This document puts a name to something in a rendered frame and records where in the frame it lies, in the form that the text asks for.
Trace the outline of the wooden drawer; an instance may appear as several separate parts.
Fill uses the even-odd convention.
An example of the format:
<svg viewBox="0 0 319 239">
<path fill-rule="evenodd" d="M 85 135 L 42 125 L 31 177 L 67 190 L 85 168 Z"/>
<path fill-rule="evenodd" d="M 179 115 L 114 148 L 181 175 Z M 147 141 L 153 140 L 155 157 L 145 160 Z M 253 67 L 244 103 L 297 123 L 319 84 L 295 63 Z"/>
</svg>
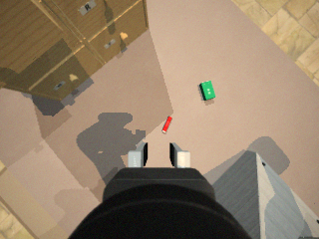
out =
<svg viewBox="0 0 319 239">
<path fill-rule="evenodd" d="M 0 0 L 0 89 L 65 36 L 38 0 Z"/>
<path fill-rule="evenodd" d="M 133 0 L 53 0 L 87 38 Z"/>
<path fill-rule="evenodd" d="M 44 0 L 38 0 L 51 17 L 60 25 L 61 29 L 66 33 L 66 36 L 52 46 L 47 52 L 30 64 L 18 76 L 11 80 L 9 86 L 25 89 L 40 75 L 47 71 L 57 61 L 64 57 L 68 52 L 75 48 L 79 43 L 79 39 L 63 22 L 63 20 L 55 13 L 55 11 Z M 43 63 L 44 60 L 44 63 Z M 41 66 L 40 66 L 41 65 Z"/>
<path fill-rule="evenodd" d="M 106 62 L 146 28 L 143 0 L 137 0 L 87 41 Z"/>
<path fill-rule="evenodd" d="M 91 50 L 82 44 L 31 86 L 29 91 L 62 99 L 101 65 Z"/>
</svg>

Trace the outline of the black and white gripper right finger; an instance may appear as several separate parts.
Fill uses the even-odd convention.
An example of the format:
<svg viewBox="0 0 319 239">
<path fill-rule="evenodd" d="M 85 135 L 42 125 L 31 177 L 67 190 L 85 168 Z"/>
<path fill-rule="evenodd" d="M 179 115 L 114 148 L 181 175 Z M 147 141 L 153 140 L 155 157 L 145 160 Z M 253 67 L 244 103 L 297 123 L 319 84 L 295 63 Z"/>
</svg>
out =
<svg viewBox="0 0 319 239">
<path fill-rule="evenodd" d="M 174 167 L 190 167 L 190 152 L 182 150 L 175 142 L 169 143 L 169 159 Z"/>
</svg>

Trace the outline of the small brown wooden chest of drawers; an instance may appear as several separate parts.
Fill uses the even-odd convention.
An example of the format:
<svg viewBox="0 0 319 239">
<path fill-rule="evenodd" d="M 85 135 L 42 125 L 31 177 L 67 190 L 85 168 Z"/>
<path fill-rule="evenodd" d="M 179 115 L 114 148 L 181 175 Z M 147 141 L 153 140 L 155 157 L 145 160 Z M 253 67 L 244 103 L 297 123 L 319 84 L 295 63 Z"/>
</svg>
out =
<svg viewBox="0 0 319 239">
<path fill-rule="evenodd" d="M 97 59 L 102 63 L 102 65 L 99 67 L 99 69 L 105 65 L 109 60 L 111 60 L 115 55 L 113 55 L 110 59 L 108 59 L 106 62 L 105 60 L 99 55 L 99 53 L 97 51 L 94 50 L 93 46 L 87 41 L 88 39 L 90 39 L 94 34 L 96 34 L 99 30 L 101 30 L 104 26 L 106 26 L 109 22 L 111 22 L 115 17 L 117 17 L 120 13 L 122 13 L 125 9 L 127 9 L 130 5 L 132 5 L 135 1 L 137 0 L 133 0 L 132 2 L 130 2 L 127 6 L 125 6 L 122 10 L 120 10 L 117 14 L 115 14 L 112 18 L 110 18 L 107 22 L 105 22 L 102 26 L 100 26 L 97 30 L 95 30 L 92 34 L 90 34 L 87 38 L 85 38 L 81 32 L 75 27 L 75 25 L 66 17 L 66 15 L 63 13 L 63 11 L 57 6 L 57 4 L 53 1 L 53 0 L 44 0 L 54 11 L 55 13 L 64 21 L 64 23 L 69 27 L 69 29 L 74 33 L 74 35 L 79 39 L 79 41 L 81 43 L 79 43 L 75 48 L 73 48 L 70 52 L 68 52 L 64 57 L 62 57 L 59 61 L 57 61 L 53 66 L 51 66 L 47 71 L 45 71 L 42 75 L 40 75 L 36 80 L 34 80 L 30 85 L 28 85 L 25 89 L 20 89 L 20 88 L 16 88 L 16 87 L 12 87 L 9 85 L 5 85 L 3 88 L 4 89 L 8 89 L 8 90 L 12 90 L 12 91 L 17 91 L 17 92 L 21 92 L 21 93 L 25 93 L 25 94 L 30 94 L 30 95 L 34 95 L 34 96 L 38 96 L 38 97 L 43 97 L 43 98 L 47 98 L 47 99 L 51 99 L 51 100 L 55 100 L 55 101 L 61 101 L 62 99 L 59 98 L 55 98 L 55 97 L 51 97 L 51 96 L 47 96 L 47 95 L 43 95 L 43 94 L 39 94 L 36 92 L 32 92 L 29 91 L 29 88 L 34 85 L 38 80 L 40 80 L 44 75 L 46 75 L 50 70 L 52 70 L 55 66 L 57 66 L 61 61 L 63 61 L 67 56 L 69 56 L 72 52 L 74 52 L 78 47 L 80 47 L 83 43 L 91 50 L 91 52 L 93 54 L 95 54 L 95 56 L 97 57 Z M 53 3 L 53 2 L 54 3 Z M 59 10 L 57 10 L 57 8 L 55 8 L 55 6 L 57 6 L 59 8 Z M 145 11 L 145 18 L 146 18 L 146 26 L 147 28 L 143 31 L 143 33 L 149 29 L 149 18 L 148 18 L 148 9 L 147 9 L 147 0 L 143 0 L 143 4 L 144 4 L 144 11 Z M 63 15 L 62 13 L 65 15 Z M 68 21 L 69 22 L 68 22 Z M 90 46 L 90 45 L 92 46 Z M 96 53 L 97 54 L 96 54 Z"/>
</svg>

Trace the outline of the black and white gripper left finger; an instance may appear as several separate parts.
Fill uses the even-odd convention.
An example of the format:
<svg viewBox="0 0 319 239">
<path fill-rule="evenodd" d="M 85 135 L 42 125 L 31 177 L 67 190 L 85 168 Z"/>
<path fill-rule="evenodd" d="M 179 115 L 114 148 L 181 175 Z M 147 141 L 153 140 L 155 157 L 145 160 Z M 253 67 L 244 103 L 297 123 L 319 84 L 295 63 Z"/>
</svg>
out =
<svg viewBox="0 0 319 239">
<path fill-rule="evenodd" d="M 128 167 L 144 167 L 148 160 L 148 143 L 143 142 L 136 150 L 128 152 Z"/>
</svg>

